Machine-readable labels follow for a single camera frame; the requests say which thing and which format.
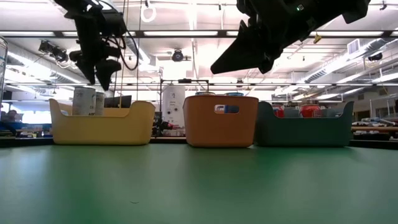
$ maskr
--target ceiling beam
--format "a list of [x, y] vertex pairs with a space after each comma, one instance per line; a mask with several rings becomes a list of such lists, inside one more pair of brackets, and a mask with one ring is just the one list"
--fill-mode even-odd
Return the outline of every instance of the ceiling beam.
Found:
[[[130, 30], [138, 39], [164, 38], [236, 38], [238, 30]], [[0, 35], [8, 38], [56, 38], [76, 39], [75, 30], [0, 30]], [[396, 30], [323, 30], [311, 32], [308, 38], [316, 35], [322, 39], [376, 39], [398, 37]]]

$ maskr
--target teal basket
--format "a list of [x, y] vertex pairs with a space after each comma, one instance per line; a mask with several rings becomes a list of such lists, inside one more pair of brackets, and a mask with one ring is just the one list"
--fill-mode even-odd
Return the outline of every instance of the teal basket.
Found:
[[354, 102], [338, 118], [278, 118], [269, 103], [260, 102], [254, 143], [258, 146], [342, 147], [352, 138]]

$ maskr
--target person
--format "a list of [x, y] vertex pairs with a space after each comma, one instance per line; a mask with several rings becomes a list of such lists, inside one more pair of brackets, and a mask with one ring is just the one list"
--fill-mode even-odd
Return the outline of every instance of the person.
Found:
[[17, 111], [16, 110], [10, 110], [6, 115], [1, 116], [1, 121], [6, 122], [6, 123], [12, 123], [16, 122], [16, 115]]

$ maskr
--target green tabletop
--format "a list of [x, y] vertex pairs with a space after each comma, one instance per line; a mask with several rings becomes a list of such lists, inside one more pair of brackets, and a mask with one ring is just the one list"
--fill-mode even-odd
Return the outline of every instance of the green tabletop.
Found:
[[0, 223], [396, 223], [398, 152], [0, 149]]

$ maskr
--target plastic basket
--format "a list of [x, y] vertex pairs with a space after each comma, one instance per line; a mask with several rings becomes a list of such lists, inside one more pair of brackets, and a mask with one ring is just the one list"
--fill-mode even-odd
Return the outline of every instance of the plastic basket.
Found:
[[[258, 99], [245, 96], [190, 96], [183, 110], [187, 142], [195, 147], [249, 147], [253, 143]], [[238, 106], [217, 113], [216, 105]]]
[[53, 99], [50, 110], [56, 144], [148, 144], [155, 116], [155, 106], [144, 101], [134, 102], [125, 116], [66, 116]]
[[272, 106], [259, 103], [254, 143], [258, 146], [347, 146], [352, 138], [354, 102], [338, 118], [278, 118]]

